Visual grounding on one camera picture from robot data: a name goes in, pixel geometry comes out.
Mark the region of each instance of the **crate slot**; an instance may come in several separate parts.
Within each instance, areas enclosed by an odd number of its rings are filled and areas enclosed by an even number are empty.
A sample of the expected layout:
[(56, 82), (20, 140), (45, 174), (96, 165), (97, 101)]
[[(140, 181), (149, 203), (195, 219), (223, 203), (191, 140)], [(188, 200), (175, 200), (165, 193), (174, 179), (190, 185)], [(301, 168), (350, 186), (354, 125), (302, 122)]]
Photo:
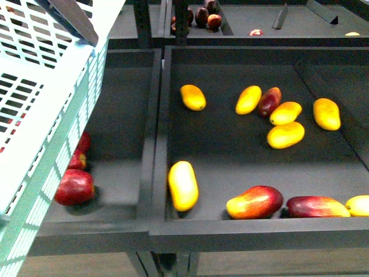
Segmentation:
[(16, 195), (14, 195), (13, 199), (12, 199), (12, 203), (9, 205), (9, 207), (7, 208), (6, 210), (6, 215), (11, 215), (15, 206), (17, 205), (18, 201), (19, 201), (19, 198), (21, 197), (21, 195), (23, 194), (23, 191), (25, 190), (25, 188), (27, 187), (27, 183), (26, 182), (23, 182), (19, 188), (18, 188), (18, 191), (16, 193)]
[(47, 176), (47, 179), (42, 187), (43, 193), (52, 200), (54, 196), (54, 192), (56, 191), (56, 188), (60, 184), (60, 175), (58, 175), (57, 171), (52, 167), (50, 173)]
[(48, 206), (49, 203), (41, 196), (38, 196), (25, 222), (30, 225), (40, 226)]
[(33, 173), (35, 172), (35, 169), (36, 169), (37, 165), (39, 164), (40, 159), (44, 155), (45, 150), (46, 150), (46, 146), (42, 146), (39, 153), (37, 153), (37, 155), (35, 157), (35, 160), (33, 160), (33, 163), (32, 163), (32, 165), (29, 168), (29, 171), (27, 173), (29, 177), (32, 177)]
[(64, 143), (55, 161), (58, 166), (60, 175), (64, 175), (64, 172), (70, 162), (70, 158), (71, 156), (68, 150), (67, 143)]

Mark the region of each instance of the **produce display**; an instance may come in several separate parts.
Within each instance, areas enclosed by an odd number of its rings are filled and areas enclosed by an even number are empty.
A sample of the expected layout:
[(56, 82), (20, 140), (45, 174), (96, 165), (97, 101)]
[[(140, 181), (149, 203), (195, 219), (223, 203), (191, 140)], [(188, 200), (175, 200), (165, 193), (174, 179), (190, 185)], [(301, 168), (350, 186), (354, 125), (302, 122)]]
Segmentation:
[[(201, 111), (206, 98), (201, 89), (193, 84), (180, 88), (183, 104)], [(296, 122), (302, 113), (301, 104), (288, 101), (282, 103), (280, 88), (273, 87), (264, 94), (257, 85), (247, 87), (240, 94), (235, 106), (237, 115), (247, 115), (257, 109), (261, 118), (268, 118), (274, 125), (267, 134), (268, 145), (273, 149), (284, 149), (302, 141), (304, 126)], [(341, 126), (338, 105), (327, 98), (317, 99), (313, 106), (314, 120), (324, 130), (335, 131)], [(168, 184), (174, 208), (188, 211), (195, 206), (201, 186), (198, 187), (194, 169), (190, 162), (175, 163), (168, 174)], [(276, 188), (266, 185), (253, 186), (226, 203), (232, 219), (265, 219), (283, 207), (283, 195)], [(369, 195), (356, 196), (345, 205), (326, 196), (295, 196), (287, 200), (282, 211), (290, 218), (369, 216)]]
[(54, 196), (58, 204), (79, 205), (95, 197), (93, 177), (84, 171), (87, 167), (86, 153), (90, 147), (90, 135), (84, 131)]
[[(197, 28), (207, 28), (212, 32), (216, 32), (222, 23), (222, 18), (218, 14), (219, 6), (215, 0), (204, 0), (204, 5), (199, 7), (195, 14), (190, 7), (187, 7), (189, 27), (192, 27), (193, 20), (195, 19)], [(176, 34), (176, 17), (171, 19), (171, 34)]]

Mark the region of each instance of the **black tray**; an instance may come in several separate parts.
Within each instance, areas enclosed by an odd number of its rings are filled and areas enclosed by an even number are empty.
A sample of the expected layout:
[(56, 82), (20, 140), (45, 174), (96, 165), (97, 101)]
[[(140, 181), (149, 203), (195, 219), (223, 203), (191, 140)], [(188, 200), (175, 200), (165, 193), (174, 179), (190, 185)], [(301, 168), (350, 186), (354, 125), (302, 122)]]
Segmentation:
[[(340, 102), (341, 132), (322, 130), (312, 115), (315, 94), (330, 97), (335, 92), (349, 99), (351, 93), (367, 91), (368, 53), (369, 48), (167, 47), (155, 157), (156, 224), (150, 228), (155, 249), (368, 247), (367, 218), (290, 219), (278, 211), (271, 219), (231, 220), (225, 210), (229, 199), (255, 185), (276, 187), (285, 202), (293, 196), (323, 195), (345, 203), (368, 193), (369, 163), (363, 157), (369, 152), (362, 149), (358, 156), (354, 149), (360, 145), (350, 143), (360, 136), (346, 132), (354, 129), (365, 136), (352, 117), (366, 109), (368, 100), (362, 97), (354, 110)], [(339, 76), (336, 71), (353, 66), (356, 74), (337, 81), (325, 94)], [(330, 72), (325, 80), (314, 83), (313, 73), (324, 70)], [(193, 112), (183, 105), (179, 88), (187, 83), (204, 91), (208, 103), (203, 111)], [(268, 119), (256, 111), (245, 116), (234, 112), (239, 94), (254, 84), (264, 92), (280, 87), (283, 102), (303, 106), (298, 118), (306, 129), (303, 141), (287, 149), (271, 149), (266, 143), (272, 128)], [(361, 116), (362, 121), (368, 120), (367, 114)], [(186, 214), (174, 210), (167, 192), (168, 169), (181, 159), (193, 164), (199, 185), (198, 203)]]
[[(139, 48), (133, 0), (123, 5), (109, 33), (109, 49)], [(153, 48), (163, 47), (166, 0), (149, 0), (150, 24)]]
[(86, 126), (97, 197), (80, 207), (53, 202), (31, 256), (149, 250), (160, 50), (111, 50), (101, 95)]
[[(217, 32), (196, 27), (189, 28), (187, 45), (230, 46), (367, 46), (369, 43), (369, 5), (361, 0), (319, 0), (332, 15), (338, 15), (338, 24), (326, 21), (306, 7), (308, 0), (256, 1), (219, 0), (219, 14), (223, 24)], [(288, 13), (281, 29), (272, 28), (276, 18), (288, 4)], [(202, 0), (188, 0), (194, 13)], [(165, 17), (165, 43), (175, 45), (170, 34), (170, 21), (174, 16), (173, 0), (168, 0)], [(263, 30), (263, 36), (249, 36), (253, 29)], [(345, 36), (358, 32), (358, 37)]]

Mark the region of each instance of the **plastic basket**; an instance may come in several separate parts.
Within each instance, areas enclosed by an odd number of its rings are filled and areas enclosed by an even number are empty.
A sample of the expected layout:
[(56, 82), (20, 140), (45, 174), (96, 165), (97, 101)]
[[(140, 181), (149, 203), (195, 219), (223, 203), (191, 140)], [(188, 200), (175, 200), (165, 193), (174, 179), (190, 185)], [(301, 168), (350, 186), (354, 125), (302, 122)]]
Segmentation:
[(52, 202), (99, 97), (124, 4), (79, 3), (99, 36), (92, 47), (33, 0), (19, 2), (0, 0), (0, 276), (17, 275)]

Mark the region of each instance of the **red apple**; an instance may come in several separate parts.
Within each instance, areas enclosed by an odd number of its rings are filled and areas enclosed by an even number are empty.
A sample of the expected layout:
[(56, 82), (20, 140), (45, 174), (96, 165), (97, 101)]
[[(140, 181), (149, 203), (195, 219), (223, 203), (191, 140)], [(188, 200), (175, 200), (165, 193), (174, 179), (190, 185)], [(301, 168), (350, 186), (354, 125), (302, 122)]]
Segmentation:
[(70, 159), (68, 169), (85, 170), (86, 166), (86, 155), (81, 150), (76, 149)]
[(88, 132), (83, 131), (80, 142), (77, 145), (77, 149), (81, 150), (83, 153), (86, 153), (88, 149), (91, 147), (91, 138)]
[(221, 16), (219, 14), (211, 14), (208, 17), (208, 27), (211, 30), (216, 30), (221, 25)]
[(55, 201), (63, 206), (82, 204), (95, 196), (93, 177), (78, 169), (67, 169), (55, 194)]
[(249, 36), (262, 36), (263, 35), (263, 31), (260, 29), (253, 29)]

